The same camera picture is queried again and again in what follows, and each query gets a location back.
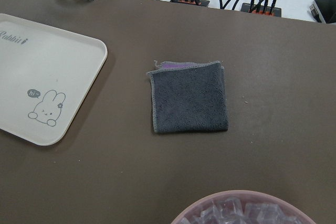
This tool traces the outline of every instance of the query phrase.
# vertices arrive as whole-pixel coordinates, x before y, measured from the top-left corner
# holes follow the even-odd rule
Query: rabbit face
[[[64,93],[50,90],[44,95],[43,100],[35,106],[34,111],[28,114],[28,117],[49,126],[55,126],[62,112],[64,100]]]

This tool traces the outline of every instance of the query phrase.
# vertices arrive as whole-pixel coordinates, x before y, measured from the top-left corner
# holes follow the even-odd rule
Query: microfiber cloth
[[[156,133],[226,131],[224,68],[209,63],[165,61],[148,72]]]

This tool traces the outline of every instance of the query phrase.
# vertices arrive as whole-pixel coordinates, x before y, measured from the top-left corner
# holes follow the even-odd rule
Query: white tray
[[[0,14],[0,129],[59,141],[106,57],[100,40]]]

